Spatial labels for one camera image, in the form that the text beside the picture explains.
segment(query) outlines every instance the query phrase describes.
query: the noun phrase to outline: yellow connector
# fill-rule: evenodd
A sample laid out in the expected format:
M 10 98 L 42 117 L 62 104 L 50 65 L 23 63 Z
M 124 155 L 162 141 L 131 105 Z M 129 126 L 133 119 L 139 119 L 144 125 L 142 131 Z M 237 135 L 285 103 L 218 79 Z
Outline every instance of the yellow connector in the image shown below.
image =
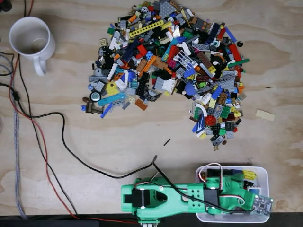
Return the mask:
M 248 180 L 254 180 L 256 178 L 256 174 L 252 171 L 243 170 L 244 178 Z
M 148 26 L 140 28 L 140 29 L 138 29 L 136 31 L 130 32 L 128 35 L 129 35 L 130 38 L 132 38 L 132 37 L 135 37 L 136 35 L 140 35 L 140 34 L 142 34 L 144 32 L 148 32 L 149 30 L 152 30 L 152 29 L 154 29 L 156 27 L 159 27 L 159 26 L 161 26 L 163 24 L 164 24 L 163 20 L 160 20 L 160 21 L 157 21 L 157 22 L 155 22 L 155 23 L 153 23 L 151 25 L 148 25 Z
M 169 26 L 172 26 L 171 21 L 165 23 L 164 25 L 161 26 L 161 31 L 163 31 L 165 28 L 168 28 Z

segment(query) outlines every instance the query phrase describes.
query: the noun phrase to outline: black lego piece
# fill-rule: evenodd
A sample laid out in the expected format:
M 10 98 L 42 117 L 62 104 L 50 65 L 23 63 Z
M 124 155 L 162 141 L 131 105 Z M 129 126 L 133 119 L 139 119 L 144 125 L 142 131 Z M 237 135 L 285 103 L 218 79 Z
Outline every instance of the black lego piece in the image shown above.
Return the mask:
M 146 82 L 148 82 L 149 76 L 150 75 L 147 72 L 144 72 L 143 75 L 141 76 L 139 86 L 137 89 L 137 93 L 136 93 L 137 95 L 144 96 L 144 88 L 145 88 Z

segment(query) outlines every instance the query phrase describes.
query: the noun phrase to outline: dark blue lego piece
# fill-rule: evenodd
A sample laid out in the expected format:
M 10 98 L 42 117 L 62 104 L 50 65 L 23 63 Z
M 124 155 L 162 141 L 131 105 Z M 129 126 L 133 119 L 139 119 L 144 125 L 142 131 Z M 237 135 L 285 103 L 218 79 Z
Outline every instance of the dark blue lego piece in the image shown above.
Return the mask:
M 214 23 L 213 29 L 210 32 L 209 37 L 206 41 L 208 44 L 211 44 L 213 42 L 213 40 L 216 38 L 219 29 L 220 29 L 220 25 L 217 23 Z

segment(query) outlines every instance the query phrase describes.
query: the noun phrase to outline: plywood surface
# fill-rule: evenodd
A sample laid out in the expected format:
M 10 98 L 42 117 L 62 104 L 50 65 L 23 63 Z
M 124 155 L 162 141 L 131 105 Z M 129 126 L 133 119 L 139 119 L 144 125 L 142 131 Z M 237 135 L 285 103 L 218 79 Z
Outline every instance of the plywood surface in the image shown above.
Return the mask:
M 218 151 L 208 140 L 191 133 L 191 101 L 181 95 L 162 96 L 142 111 L 132 105 L 115 109 L 105 119 L 80 110 L 87 96 L 91 63 L 96 60 L 99 39 L 109 23 L 127 15 L 130 0 L 36 0 L 32 16 L 50 27 L 57 44 L 47 62 L 47 75 L 38 77 L 29 60 L 21 59 L 33 113 L 60 111 L 67 117 L 68 146 L 85 162 L 112 174 L 124 174 L 151 162 L 177 183 L 193 182 L 202 163 L 249 163 L 269 174 L 274 211 L 303 211 L 303 3 L 300 0 L 187 0 L 202 19 L 224 21 L 238 40 L 240 52 L 250 62 L 243 75 L 245 94 L 243 121 L 235 135 Z M 0 50 L 10 52 L 8 32 L 23 15 L 23 1 L 0 13 Z M 16 90 L 25 107 L 26 96 L 19 74 Z M 268 121 L 255 117 L 257 109 L 276 115 Z M 14 198 L 15 154 L 13 112 L 8 91 L 0 87 L 0 215 L 17 215 Z M 119 213 L 120 187 L 154 169 L 115 180 L 94 173 L 75 160 L 61 142 L 62 120 L 39 119 L 44 130 L 49 162 L 79 213 Z M 27 214 L 65 214 L 46 180 L 45 163 L 39 153 L 31 123 L 20 122 L 21 198 Z

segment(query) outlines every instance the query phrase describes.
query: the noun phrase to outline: light blue lego piece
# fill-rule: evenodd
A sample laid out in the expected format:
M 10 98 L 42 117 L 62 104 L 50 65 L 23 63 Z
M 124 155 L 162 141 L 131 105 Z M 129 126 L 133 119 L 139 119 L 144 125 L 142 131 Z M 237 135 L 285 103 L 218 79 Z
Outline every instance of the light blue lego piece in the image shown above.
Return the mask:
M 114 102 L 116 100 L 121 100 L 121 99 L 126 99 L 126 95 L 124 92 L 120 92 L 118 94 L 115 94 L 113 96 L 110 96 L 110 97 L 107 97 L 107 98 L 103 98 L 103 99 L 100 99 L 98 101 L 98 104 L 99 106 L 103 106 L 103 105 L 106 105 L 106 104 L 109 104 L 111 102 Z
M 170 42 L 168 48 L 166 49 L 164 55 L 162 56 L 161 61 L 166 62 L 167 58 L 169 57 L 171 46 L 177 45 L 177 43 L 178 43 L 178 40 L 176 38 L 173 38 L 172 41 Z
M 113 106 L 113 104 L 110 103 L 110 104 L 106 107 L 106 109 L 103 111 L 103 113 L 100 115 L 100 117 L 101 117 L 101 118 L 104 118 L 105 115 L 108 113 L 108 111 L 112 108 L 112 106 Z
M 218 86 L 217 89 L 212 94 L 212 99 L 216 100 L 222 91 L 223 89 L 221 88 L 221 86 Z
M 236 38 L 233 36 L 233 34 L 230 32 L 230 30 L 229 30 L 227 27 L 225 27 L 225 31 L 226 31 L 226 33 L 228 34 L 228 36 L 231 38 L 231 40 L 235 43 L 237 40 L 236 40 Z
M 186 78 L 186 77 L 190 77 L 191 75 L 193 75 L 195 73 L 196 73 L 196 71 L 194 68 L 191 68 L 190 70 L 186 69 L 183 76 Z

